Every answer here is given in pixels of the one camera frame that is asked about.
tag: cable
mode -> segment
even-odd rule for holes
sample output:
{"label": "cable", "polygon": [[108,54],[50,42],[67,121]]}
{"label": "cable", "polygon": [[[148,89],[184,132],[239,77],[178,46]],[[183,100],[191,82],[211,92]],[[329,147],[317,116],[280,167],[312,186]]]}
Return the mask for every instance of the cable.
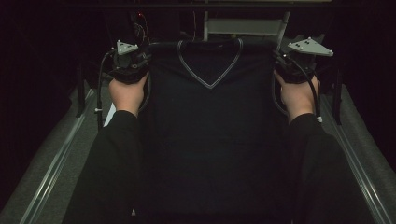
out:
{"label": "cable", "polygon": [[139,27],[139,30],[137,31],[136,36],[139,37],[139,35],[140,35],[140,27]]}
{"label": "cable", "polygon": [[150,41],[149,41],[149,25],[148,25],[148,21],[146,20],[146,17],[145,17],[145,15],[143,15],[143,13],[139,12],[138,15],[145,20],[146,33],[148,35],[148,43],[151,44]]}
{"label": "cable", "polygon": [[[301,72],[304,74],[306,81],[309,84],[309,87],[311,88],[312,91],[312,95],[314,96],[314,103],[315,103],[315,115],[317,117],[317,120],[321,123],[322,122],[322,117],[320,115],[320,95],[317,95],[317,92],[315,90],[315,87],[311,81],[311,79],[309,78],[308,74],[305,72],[305,70],[299,65],[297,64],[296,61],[294,61],[293,59],[289,58],[294,65],[296,65]],[[320,82],[318,80],[318,92],[320,93]],[[275,94],[275,74],[273,74],[273,78],[272,78],[272,97],[273,97],[273,101],[275,103],[276,108],[284,115],[288,115],[288,112],[286,110],[284,110],[278,103],[277,99],[276,99],[276,94]]]}
{"label": "cable", "polygon": [[145,103],[143,103],[142,106],[140,106],[140,108],[139,108],[139,112],[146,108],[146,106],[149,102],[150,93],[151,93],[151,75],[148,73],[148,93],[147,93]]}
{"label": "cable", "polygon": [[194,16],[194,37],[192,38],[192,42],[193,42],[195,40],[196,31],[197,31],[197,22],[196,22],[195,11],[192,12],[192,15]]}
{"label": "cable", "polygon": [[105,54],[105,56],[102,59],[102,62],[100,63],[100,69],[99,69],[99,78],[98,78],[98,88],[97,88],[97,106],[95,108],[95,114],[97,115],[97,123],[98,123],[98,131],[100,131],[103,128],[103,118],[102,118],[102,94],[101,94],[101,89],[102,89],[102,73],[103,73],[103,66],[105,64],[105,61],[107,57],[110,54],[113,54],[116,52],[115,49],[110,50]]}
{"label": "cable", "polygon": [[141,45],[143,44],[143,42],[145,42],[146,32],[145,32],[145,29],[143,28],[143,26],[141,26],[139,23],[135,23],[135,25],[136,25],[137,27],[139,27],[139,33],[138,33],[138,34],[140,34],[140,29],[141,29],[142,32],[143,32],[142,42],[141,42],[140,45],[139,45],[139,46],[141,46]]}
{"label": "cable", "polygon": [[290,61],[291,61],[292,63],[294,63],[294,65],[296,65],[296,66],[301,70],[301,72],[304,74],[304,76],[305,76],[305,78],[306,78],[306,81],[308,82],[309,87],[311,88],[312,95],[314,96],[315,115],[317,116],[318,121],[319,121],[319,122],[322,122],[322,117],[321,117],[321,115],[320,115],[320,108],[319,108],[319,106],[318,106],[318,95],[317,95],[317,91],[315,90],[314,84],[312,84],[312,81],[311,81],[311,79],[309,78],[308,74],[305,72],[305,70],[304,70],[296,61],[294,61],[292,58],[289,58],[289,59],[290,59]]}
{"label": "cable", "polygon": [[275,95],[275,73],[273,73],[273,77],[272,77],[272,85],[271,85],[271,89],[272,89],[272,97],[273,97],[273,101],[274,101],[274,104],[275,104],[275,106],[276,106],[276,108],[282,113],[282,114],[284,114],[284,115],[288,115],[288,112],[286,111],[286,110],[284,110],[283,108],[282,108],[282,106],[280,106],[279,105],[279,103],[277,102],[277,99],[276,99],[276,95]]}

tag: dark background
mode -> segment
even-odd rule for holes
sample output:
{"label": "dark background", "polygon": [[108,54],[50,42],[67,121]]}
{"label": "dark background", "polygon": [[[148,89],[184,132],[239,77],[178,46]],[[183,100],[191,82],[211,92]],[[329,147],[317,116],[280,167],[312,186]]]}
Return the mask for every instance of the dark background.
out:
{"label": "dark background", "polygon": [[[133,2],[177,3],[177,0]],[[396,153],[391,142],[396,138],[394,12],[390,5],[379,0],[333,2],[358,3],[362,7],[335,12],[292,12],[286,36],[326,34],[323,45],[333,49],[336,57],[330,62],[332,69],[323,74],[323,85],[331,91],[334,70],[342,72],[369,132],[396,170]],[[58,2],[48,0],[0,3],[0,9],[2,209],[35,152],[71,105],[68,96],[76,87],[78,65],[84,65],[84,76],[94,88],[104,53],[118,38],[132,36],[132,31],[122,28],[131,27],[131,15],[143,27],[146,23],[133,11],[66,10],[58,7]],[[193,35],[191,12],[143,11],[143,14],[151,41],[172,41]],[[246,12],[211,13],[219,17],[230,14],[257,17],[257,13]],[[196,12],[196,20],[196,35],[202,36],[202,12]],[[140,39],[134,37],[130,41],[140,42]]]}

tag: sleeve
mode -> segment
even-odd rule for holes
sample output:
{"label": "sleeve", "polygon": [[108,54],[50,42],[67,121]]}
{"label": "sleeve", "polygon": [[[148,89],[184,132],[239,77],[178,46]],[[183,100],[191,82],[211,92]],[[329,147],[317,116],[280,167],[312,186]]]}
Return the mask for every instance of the sleeve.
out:
{"label": "sleeve", "polygon": [[93,141],[63,223],[130,223],[140,150],[137,118],[117,111]]}
{"label": "sleeve", "polygon": [[375,223],[344,150],[312,114],[286,133],[293,185],[293,223]]}

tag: metal bracket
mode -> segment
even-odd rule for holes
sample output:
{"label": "metal bracket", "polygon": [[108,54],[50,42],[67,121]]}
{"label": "metal bracket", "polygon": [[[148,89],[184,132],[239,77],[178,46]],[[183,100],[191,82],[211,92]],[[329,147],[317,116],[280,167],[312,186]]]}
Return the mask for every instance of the metal bracket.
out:
{"label": "metal bracket", "polygon": [[322,45],[320,45],[317,41],[313,40],[311,37],[308,37],[305,40],[298,41],[295,43],[289,43],[288,47],[294,49],[299,53],[305,54],[313,54],[320,56],[332,57],[334,52],[330,49],[326,49]]}
{"label": "metal bracket", "polygon": [[137,45],[130,45],[127,43],[123,43],[120,40],[117,41],[117,53],[119,55],[124,55],[138,49],[139,47]]}

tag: metal rail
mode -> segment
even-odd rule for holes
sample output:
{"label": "metal rail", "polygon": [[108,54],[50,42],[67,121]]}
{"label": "metal rail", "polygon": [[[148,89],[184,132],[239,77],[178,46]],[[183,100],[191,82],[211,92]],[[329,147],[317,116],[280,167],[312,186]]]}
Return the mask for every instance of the metal rail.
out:
{"label": "metal rail", "polygon": [[[324,110],[327,113],[327,117],[331,117],[331,107],[328,100],[323,97],[323,105],[326,108]],[[361,160],[357,156],[355,152],[355,148],[347,139],[347,135],[344,132],[342,126],[337,125],[335,121],[331,121],[332,127],[336,131],[336,135],[338,136],[339,143],[342,146],[346,159],[349,163],[350,169],[352,170],[359,186],[361,187],[361,193],[364,195],[364,198],[372,211],[373,218],[376,224],[393,224],[393,221],[390,218],[387,208],[384,206],[381,198],[378,195],[378,190],[375,188],[371,177],[367,174],[364,169],[363,164],[361,164]]]}
{"label": "metal rail", "polygon": [[92,104],[95,99],[95,94],[92,90],[87,93],[85,101],[88,102],[88,106],[83,110],[80,118],[75,120],[75,123],[70,130],[69,135],[67,135],[64,144],[58,150],[58,153],[55,155],[55,158],[52,160],[49,169],[47,170],[43,180],[41,181],[40,186],[35,192],[35,196],[27,207],[20,224],[35,224],[41,215],[41,211],[44,208],[44,205],[47,202],[48,197],[50,196],[53,187],[55,186],[56,181],[58,180],[59,174],[64,168],[64,163],[67,160],[67,157],[70,154],[72,148],[70,147],[77,131],[81,127],[82,122],[85,119],[85,115],[87,113],[88,108],[92,108]]}
{"label": "metal rail", "polygon": [[178,11],[349,11],[361,7],[360,4],[333,3],[208,3],[208,4],[61,4],[61,7],[78,10],[178,10]]}

